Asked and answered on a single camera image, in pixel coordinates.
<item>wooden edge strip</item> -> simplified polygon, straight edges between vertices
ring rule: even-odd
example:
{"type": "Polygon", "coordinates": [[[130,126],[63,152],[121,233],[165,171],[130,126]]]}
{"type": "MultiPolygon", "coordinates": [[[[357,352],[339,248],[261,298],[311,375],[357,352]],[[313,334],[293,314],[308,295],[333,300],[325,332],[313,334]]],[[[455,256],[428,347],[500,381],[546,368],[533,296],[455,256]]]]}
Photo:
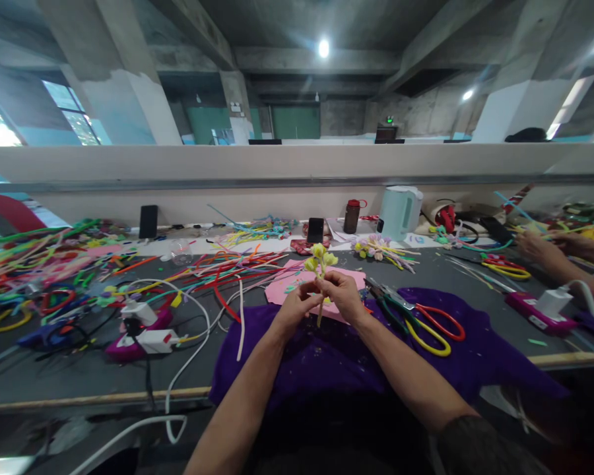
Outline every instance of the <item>wooden edge strip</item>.
{"type": "Polygon", "coordinates": [[[541,369],[565,365],[581,366],[594,364],[594,353],[557,353],[552,355],[531,356],[528,359],[532,364],[541,369]]]}
{"type": "MultiPolygon", "coordinates": [[[[535,366],[546,369],[565,365],[589,365],[594,364],[594,353],[558,353],[543,356],[531,356],[528,358],[535,366]]],[[[188,389],[174,389],[172,399],[207,397],[210,387],[197,387],[188,389]]],[[[155,399],[165,399],[167,391],[155,391],[155,399]]],[[[60,408],[70,406],[95,406],[97,404],[123,404],[128,402],[147,401],[147,393],[123,393],[118,395],[86,396],[79,398],[49,399],[26,402],[10,402],[0,404],[0,410],[25,410],[60,408]]]]}
{"type": "MultiPolygon", "coordinates": [[[[210,387],[197,387],[188,389],[174,389],[172,391],[172,399],[185,399],[207,397],[209,395],[210,387]]],[[[165,399],[167,391],[155,391],[154,399],[165,399]]],[[[43,409],[43,408],[59,408],[69,406],[95,406],[97,404],[123,404],[127,402],[147,402],[147,393],[123,393],[117,395],[105,396],[86,396],[78,398],[64,398],[64,399],[47,399],[37,401],[25,402],[10,402],[7,404],[0,404],[0,410],[24,410],[24,409],[43,409]]]]}

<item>table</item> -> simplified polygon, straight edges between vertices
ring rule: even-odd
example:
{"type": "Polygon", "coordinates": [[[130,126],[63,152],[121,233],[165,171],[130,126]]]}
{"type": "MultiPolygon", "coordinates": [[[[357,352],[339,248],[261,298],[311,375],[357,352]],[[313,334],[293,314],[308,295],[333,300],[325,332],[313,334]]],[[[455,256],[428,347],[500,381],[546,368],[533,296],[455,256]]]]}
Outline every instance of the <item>table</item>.
{"type": "MultiPolygon", "coordinates": [[[[487,312],[493,329],[530,360],[542,369],[561,367],[583,367],[594,365],[594,351],[580,339],[570,336],[569,340],[585,350],[575,352],[567,342],[547,336],[524,317],[504,303],[504,297],[489,290],[484,284],[471,276],[458,272],[442,255],[442,249],[421,249],[418,256],[421,262],[415,267],[416,274],[396,269],[389,263],[368,262],[349,251],[336,252],[339,258],[337,267],[350,270],[360,269],[378,282],[392,288],[430,287],[454,293],[466,300],[471,307],[487,312]],[[548,346],[531,344],[532,338],[546,342],[548,346]]],[[[472,251],[452,251],[464,256],[472,256],[472,251]]],[[[288,259],[302,259],[291,254],[288,259]]],[[[122,274],[124,280],[136,278],[165,278],[177,269],[171,262],[162,263],[158,259],[122,274]]],[[[546,278],[533,270],[533,278],[520,282],[526,290],[539,296],[546,286],[546,278]]],[[[237,292],[237,285],[221,287],[225,298],[237,292]]],[[[210,319],[217,315],[220,305],[213,291],[200,292],[194,296],[205,306],[210,319]]],[[[264,291],[256,288],[245,294],[245,306],[266,304],[264,291]]],[[[567,308],[568,315],[577,311],[567,308]]],[[[99,315],[84,319],[83,327],[88,330],[96,326],[110,314],[106,310],[99,315]]],[[[174,309],[174,327],[179,335],[194,335],[204,331],[205,318],[192,302],[184,303],[174,309]]],[[[326,320],[328,325],[342,325],[326,320]]],[[[0,352],[13,345],[20,336],[34,329],[33,323],[0,334],[0,352]]],[[[594,347],[594,336],[579,330],[581,335],[594,347]]],[[[97,344],[111,342],[119,335],[118,322],[110,322],[96,335],[97,344]]],[[[172,408],[183,405],[208,404],[207,395],[211,386],[213,368],[220,346],[226,336],[220,329],[211,333],[209,341],[179,378],[172,392],[172,408]]],[[[187,361],[202,339],[195,344],[183,344],[173,354],[154,356],[152,362],[152,382],[155,398],[162,401],[167,386],[178,369],[187,361]]],[[[67,414],[99,414],[103,412],[130,411],[146,409],[145,362],[120,367],[107,361],[103,351],[87,351],[69,357],[55,356],[44,362],[36,362],[40,354],[28,350],[18,350],[0,363],[0,412],[52,412],[54,416],[64,411],[67,414]]]]}

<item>yellow flower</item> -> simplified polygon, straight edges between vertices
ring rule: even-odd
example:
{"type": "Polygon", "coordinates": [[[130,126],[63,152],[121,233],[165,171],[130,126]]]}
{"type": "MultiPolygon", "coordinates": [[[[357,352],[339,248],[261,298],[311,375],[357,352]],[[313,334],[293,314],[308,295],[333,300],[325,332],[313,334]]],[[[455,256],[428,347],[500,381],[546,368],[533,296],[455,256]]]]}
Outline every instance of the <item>yellow flower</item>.
{"type": "Polygon", "coordinates": [[[306,262],[304,263],[304,268],[306,270],[309,270],[310,272],[317,272],[318,266],[319,263],[313,257],[311,257],[310,259],[306,259],[306,262]]]}
{"type": "Polygon", "coordinates": [[[323,265],[329,266],[339,262],[339,258],[334,254],[326,253],[323,255],[323,265]]]}
{"type": "Polygon", "coordinates": [[[318,259],[321,259],[323,257],[323,255],[325,254],[325,247],[323,246],[323,244],[321,243],[316,243],[313,247],[312,247],[312,255],[314,257],[317,257],[318,259]]]}

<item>black phone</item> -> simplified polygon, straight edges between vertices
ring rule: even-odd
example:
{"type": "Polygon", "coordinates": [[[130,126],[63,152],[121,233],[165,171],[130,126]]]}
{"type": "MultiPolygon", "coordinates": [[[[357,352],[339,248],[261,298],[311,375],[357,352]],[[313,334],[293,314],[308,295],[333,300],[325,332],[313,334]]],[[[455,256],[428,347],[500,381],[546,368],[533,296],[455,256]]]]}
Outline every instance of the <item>black phone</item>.
{"type": "Polygon", "coordinates": [[[323,218],[310,218],[308,220],[308,238],[306,240],[309,244],[316,244],[323,242],[323,218]]]}
{"type": "Polygon", "coordinates": [[[158,206],[147,205],[141,207],[141,222],[139,223],[139,239],[154,239],[156,237],[156,223],[158,206]]]}

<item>green wall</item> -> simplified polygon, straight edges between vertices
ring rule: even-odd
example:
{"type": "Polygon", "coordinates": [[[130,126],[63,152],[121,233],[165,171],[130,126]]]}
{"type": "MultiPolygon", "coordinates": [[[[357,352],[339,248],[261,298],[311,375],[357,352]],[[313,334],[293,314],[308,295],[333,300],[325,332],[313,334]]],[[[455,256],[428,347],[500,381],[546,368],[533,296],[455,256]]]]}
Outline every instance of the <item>green wall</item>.
{"type": "MultiPolygon", "coordinates": [[[[229,111],[227,108],[188,108],[189,123],[196,145],[213,145],[211,129],[230,129],[229,111]]],[[[255,138],[262,138],[262,127],[259,122],[259,111],[251,109],[255,138]]]]}
{"type": "Polygon", "coordinates": [[[320,139],[319,107],[273,107],[273,131],[276,139],[320,139]]]}

